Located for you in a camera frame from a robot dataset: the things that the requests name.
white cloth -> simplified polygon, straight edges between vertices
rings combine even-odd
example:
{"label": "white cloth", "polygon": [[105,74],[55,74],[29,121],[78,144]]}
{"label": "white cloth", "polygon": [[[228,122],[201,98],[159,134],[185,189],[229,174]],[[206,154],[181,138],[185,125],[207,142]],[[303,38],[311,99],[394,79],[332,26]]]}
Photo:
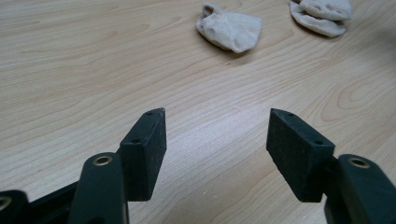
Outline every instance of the white cloth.
{"label": "white cloth", "polygon": [[214,45],[241,53],[256,46],[262,30],[262,20],[204,3],[196,28]]}
{"label": "white cloth", "polygon": [[349,21],[352,18],[349,0],[302,0],[300,8],[311,16],[329,21]]}
{"label": "white cloth", "polygon": [[302,26],[319,34],[334,37],[342,35],[347,28],[341,21],[328,21],[307,15],[298,3],[290,1],[291,16]]}

wood grain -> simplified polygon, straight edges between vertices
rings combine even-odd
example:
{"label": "wood grain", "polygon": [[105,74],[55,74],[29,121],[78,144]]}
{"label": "wood grain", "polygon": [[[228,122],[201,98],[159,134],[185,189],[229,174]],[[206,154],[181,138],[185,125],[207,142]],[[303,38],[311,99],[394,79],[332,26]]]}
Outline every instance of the wood grain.
{"label": "wood grain", "polygon": [[286,0],[213,3],[262,18],[255,49],[204,40],[202,2],[0,1],[0,189],[34,200],[76,181],[161,106],[168,150],[131,223],[325,223],[265,150],[271,107],[396,182],[396,1],[352,0],[333,39],[297,25]]}

white fabric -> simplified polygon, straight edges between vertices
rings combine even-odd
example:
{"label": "white fabric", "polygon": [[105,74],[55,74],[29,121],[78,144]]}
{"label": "white fabric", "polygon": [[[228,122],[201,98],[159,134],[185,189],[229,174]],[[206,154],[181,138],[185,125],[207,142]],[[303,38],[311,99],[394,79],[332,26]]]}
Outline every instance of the white fabric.
{"label": "white fabric", "polygon": [[241,53],[256,46],[262,30],[262,20],[204,3],[196,28],[214,45]]}
{"label": "white fabric", "polygon": [[334,37],[342,35],[347,30],[341,21],[328,21],[307,15],[300,5],[293,1],[290,1],[290,13],[302,26],[322,35]]}
{"label": "white fabric", "polygon": [[300,8],[311,16],[330,21],[349,21],[352,17],[349,0],[302,0]]}

screw hole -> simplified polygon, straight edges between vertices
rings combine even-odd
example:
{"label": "screw hole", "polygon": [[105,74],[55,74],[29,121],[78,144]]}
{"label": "screw hole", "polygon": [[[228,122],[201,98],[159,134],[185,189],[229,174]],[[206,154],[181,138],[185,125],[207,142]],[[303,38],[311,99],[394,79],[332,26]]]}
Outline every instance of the screw hole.
{"label": "screw hole", "polygon": [[0,211],[7,208],[11,204],[11,202],[12,202],[12,198],[8,196],[0,197]]}
{"label": "screw hole", "polygon": [[107,164],[111,163],[111,161],[113,161],[113,158],[111,158],[109,156],[103,156],[103,157],[96,158],[93,161],[93,165],[96,165],[96,166],[107,165]]}
{"label": "screw hole", "polygon": [[364,169],[370,168],[370,164],[367,161],[363,161],[358,158],[349,158],[349,160],[347,161],[349,161],[350,164],[357,166],[359,168],[364,168]]}

table surface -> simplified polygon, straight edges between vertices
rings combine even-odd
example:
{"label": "table surface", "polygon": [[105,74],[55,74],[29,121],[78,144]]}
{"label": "table surface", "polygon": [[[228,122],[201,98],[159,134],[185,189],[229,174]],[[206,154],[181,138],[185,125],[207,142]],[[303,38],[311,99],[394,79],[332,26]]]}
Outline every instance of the table surface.
{"label": "table surface", "polygon": [[262,18],[254,49],[206,41],[197,1],[0,1],[0,189],[32,201],[78,180],[158,107],[167,152],[131,223],[326,223],[325,198],[298,202],[265,149],[272,107],[396,182],[395,0],[353,0],[336,38],[286,0],[213,3]]}

